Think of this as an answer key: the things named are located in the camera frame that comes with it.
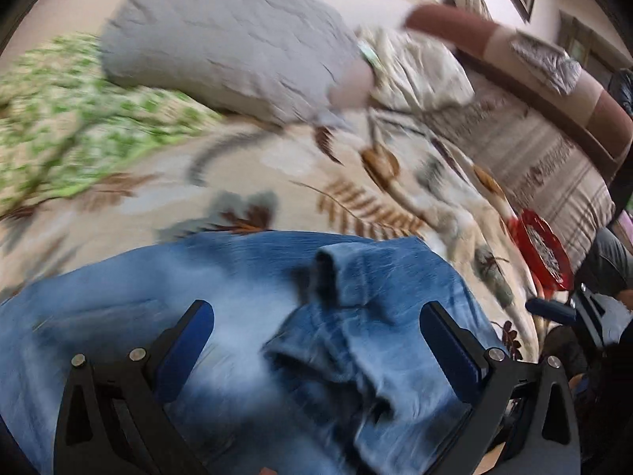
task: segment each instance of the brown sofa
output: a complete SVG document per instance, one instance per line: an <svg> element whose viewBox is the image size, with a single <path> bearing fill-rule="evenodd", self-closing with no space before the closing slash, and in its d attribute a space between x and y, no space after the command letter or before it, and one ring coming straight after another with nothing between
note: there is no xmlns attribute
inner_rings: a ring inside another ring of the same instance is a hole
<svg viewBox="0 0 633 475"><path fill-rule="evenodd" d="M517 31L455 7L425 5L405 26L454 44L476 97L424 120L488 169L520 211L547 220L573 267L613 216L608 184L625 160L633 122L583 71L571 94L539 81L510 47Z"/></svg>

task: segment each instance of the red bowl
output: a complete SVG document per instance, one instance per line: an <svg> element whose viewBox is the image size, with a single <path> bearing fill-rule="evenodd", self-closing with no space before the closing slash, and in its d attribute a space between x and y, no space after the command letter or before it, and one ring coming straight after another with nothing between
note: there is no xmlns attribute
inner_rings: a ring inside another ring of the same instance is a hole
<svg viewBox="0 0 633 475"><path fill-rule="evenodd" d="M540 258L537 249L534 247L534 244L532 244L530 236L527 233L526 225L530 225L536 230L545 245L552 250L556 261L558 261L561 275L559 279L547 269L543 259ZM572 290L574 287L574 273L572 272L569 257L547 222L534 211L525 209L521 213L518 219L517 240L521 255L523 255L525 262L534 275L538 277L544 289L551 289L553 291Z"/></svg>

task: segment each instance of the denim fabric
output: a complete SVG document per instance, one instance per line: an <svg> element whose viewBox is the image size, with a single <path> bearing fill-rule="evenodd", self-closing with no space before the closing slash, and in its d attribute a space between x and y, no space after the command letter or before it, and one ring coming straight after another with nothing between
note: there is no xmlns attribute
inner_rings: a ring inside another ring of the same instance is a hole
<svg viewBox="0 0 633 475"><path fill-rule="evenodd" d="M334 244L316 254L310 301L265 347L280 380L339 459L419 475L468 406L420 334L439 301L487 348L501 346L462 278L417 239Z"/></svg>
<svg viewBox="0 0 633 475"><path fill-rule="evenodd" d="M460 277L417 240L211 232L136 249L37 282L0 305L0 415L42 474L52 473L73 355L112 361L148 346L197 298L213 305L215 330L167 413L222 475L256 475L264 466L280 475L353 473L331 441L324 449L305 427L316 416L327 439L333 401L351 416L339 428L358 432L354 444L370 464L389 475L425 466L464 409L421 341L420 304L441 301L483 344L495 342ZM287 384L262 355L273 336L270 355L276 343L310 366L297 386L323 412L309 420L298 419ZM327 377L352 382L329 387ZM375 395L393 419L386 413L366 424L358 420L366 413L347 411L371 406Z"/></svg>

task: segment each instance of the person's leg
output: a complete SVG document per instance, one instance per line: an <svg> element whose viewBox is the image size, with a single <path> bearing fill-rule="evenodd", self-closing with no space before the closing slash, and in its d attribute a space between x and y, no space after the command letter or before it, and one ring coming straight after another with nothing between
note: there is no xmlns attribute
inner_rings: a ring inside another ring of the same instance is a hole
<svg viewBox="0 0 633 475"><path fill-rule="evenodd" d="M613 297L624 289L633 289L633 256L611 230L598 230L575 283L584 283L594 293Z"/></svg>
<svg viewBox="0 0 633 475"><path fill-rule="evenodd" d="M578 374L586 373L589 369L587 358L571 327L561 325L547 334L540 357L543 359L550 355L561 360L567 380L571 380Z"/></svg>

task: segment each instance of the blue gripper pad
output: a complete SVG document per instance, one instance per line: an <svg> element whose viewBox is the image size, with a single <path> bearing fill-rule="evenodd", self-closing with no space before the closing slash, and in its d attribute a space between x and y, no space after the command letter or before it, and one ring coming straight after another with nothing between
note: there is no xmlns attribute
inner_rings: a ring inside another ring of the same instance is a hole
<svg viewBox="0 0 633 475"><path fill-rule="evenodd" d="M156 368L154 397L159 403L169 403L178 397L213 332L213 308L202 300L197 300L194 305L197 302L202 302L202 305L175 339L163 362Z"/></svg>
<svg viewBox="0 0 633 475"><path fill-rule="evenodd" d="M483 361L485 350L480 342L470 331L459 328L437 302L422 306L420 332L457 398L471 405L476 403L487 375L487 364ZM479 363L475 355L481 356Z"/></svg>
<svg viewBox="0 0 633 475"><path fill-rule="evenodd" d="M525 309L531 314L561 325L574 325L576 322L576 309L557 301L530 298L525 302Z"/></svg>

